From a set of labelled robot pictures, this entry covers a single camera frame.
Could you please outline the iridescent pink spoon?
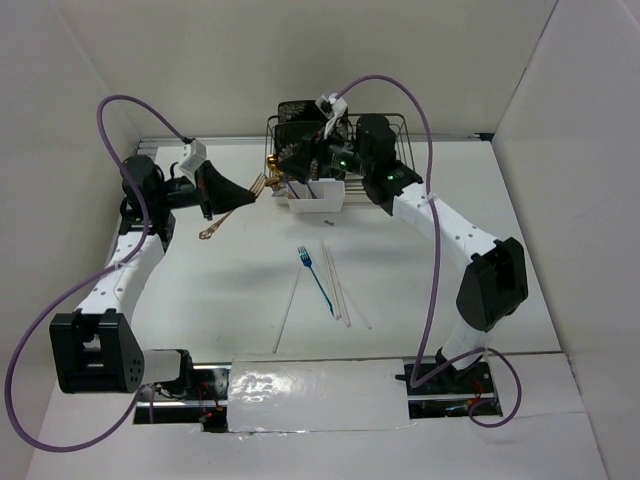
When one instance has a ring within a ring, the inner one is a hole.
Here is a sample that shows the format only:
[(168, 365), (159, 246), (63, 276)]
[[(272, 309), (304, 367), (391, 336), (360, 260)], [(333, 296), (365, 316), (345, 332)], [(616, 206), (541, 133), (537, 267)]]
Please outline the iridescent pink spoon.
[(286, 183), (290, 198), (292, 200), (300, 200), (305, 198), (305, 186), (297, 181), (288, 181)]

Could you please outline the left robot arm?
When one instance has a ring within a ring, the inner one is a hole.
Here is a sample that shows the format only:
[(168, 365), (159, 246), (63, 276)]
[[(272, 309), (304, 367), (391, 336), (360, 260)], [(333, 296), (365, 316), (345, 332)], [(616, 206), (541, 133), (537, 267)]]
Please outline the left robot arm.
[(258, 187), (245, 189), (209, 161), (195, 178), (171, 176), (146, 155), (127, 158), (121, 222), (108, 273), (71, 313), (49, 326), (60, 389), (67, 394), (133, 393), (159, 385), (184, 399), (196, 390), (197, 374), (185, 349), (143, 350), (131, 327), (134, 309), (153, 270), (171, 243), (177, 209), (197, 206), (205, 219), (253, 203)]

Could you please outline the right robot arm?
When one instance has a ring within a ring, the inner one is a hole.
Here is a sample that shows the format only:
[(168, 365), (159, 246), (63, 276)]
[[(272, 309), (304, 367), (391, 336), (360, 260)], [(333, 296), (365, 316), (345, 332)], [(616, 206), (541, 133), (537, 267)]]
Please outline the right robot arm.
[(282, 114), (274, 129), (275, 162), (286, 178), (307, 184), (338, 173), (357, 175), (373, 204), (433, 240), (427, 328), (435, 317), (444, 255), (452, 254), (461, 266), (459, 318), (436, 354), (438, 384), (457, 392), (488, 351), (494, 328), (529, 296), (524, 248), (513, 237), (500, 240), (481, 230), (437, 197), (426, 179), (398, 158), (396, 144), (396, 131), (379, 113), (363, 114), (356, 122), (347, 116), (330, 122), (317, 114)]

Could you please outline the gold fork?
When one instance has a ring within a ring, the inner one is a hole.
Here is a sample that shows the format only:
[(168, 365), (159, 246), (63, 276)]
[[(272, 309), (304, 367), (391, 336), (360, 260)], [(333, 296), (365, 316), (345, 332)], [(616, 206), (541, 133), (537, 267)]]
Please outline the gold fork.
[(264, 191), (267, 183), (267, 175), (264, 173), (259, 174), (251, 187), (249, 188), (249, 192), (251, 193), (251, 198), (248, 202), (242, 204), (233, 205), (228, 211), (215, 214), (216, 220), (214, 220), (207, 228), (201, 230), (198, 233), (199, 240), (209, 240), (213, 237), (213, 235), (220, 229), (220, 227), (225, 223), (225, 221), (239, 208), (243, 206), (250, 205), (255, 203), (259, 198), (261, 193)]

